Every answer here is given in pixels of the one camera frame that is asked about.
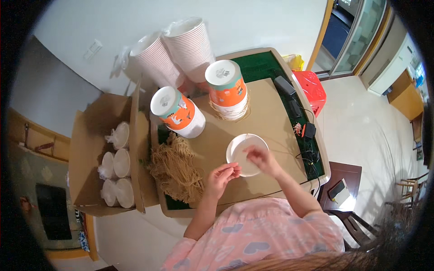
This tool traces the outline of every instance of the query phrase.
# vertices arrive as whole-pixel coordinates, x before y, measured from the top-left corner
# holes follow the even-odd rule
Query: woman's arm
[[[205,193],[184,237],[199,240],[204,233],[214,224],[217,202],[223,195],[227,183],[240,176],[241,167],[238,163],[224,164],[214,169],[209,177]]]
[[[251,145],[244,150],[247,159],[254,163],[262,172],[272,176],[282,188],[294,212],[301,218],[314,212],[322,212],[318,201],[288,175],[277,163],[273,154],[267,150]]]

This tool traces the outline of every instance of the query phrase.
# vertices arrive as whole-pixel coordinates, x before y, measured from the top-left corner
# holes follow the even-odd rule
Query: blue carpet
[[[347,39],[350,28],[346,26],[335,15],[330,16],[327,30],[325,31],[322,45],[330,52],[330,54],[336,59],[344,46]]]

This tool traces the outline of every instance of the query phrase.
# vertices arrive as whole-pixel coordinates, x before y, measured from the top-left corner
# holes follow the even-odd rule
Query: glass door
[[[339,54],[330,75],[351,73],[376,34],[386,9],[386,0],[364,0],[358,10],[355,25]]]

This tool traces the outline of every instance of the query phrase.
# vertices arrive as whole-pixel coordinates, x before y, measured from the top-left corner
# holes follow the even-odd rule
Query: bundle of twine
[[[166,195],[185,203],[198,202],[204,185],[193,158],[187,141],[171,132],[166,144],[152,148],[148,169]]]

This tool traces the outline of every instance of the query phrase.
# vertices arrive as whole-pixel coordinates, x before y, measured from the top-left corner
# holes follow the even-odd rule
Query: yellow bag
[[[285,60],[293,72],[299,72],[303,70],[304,61],[301,59],[301,55],[283,56],[283,60]]]

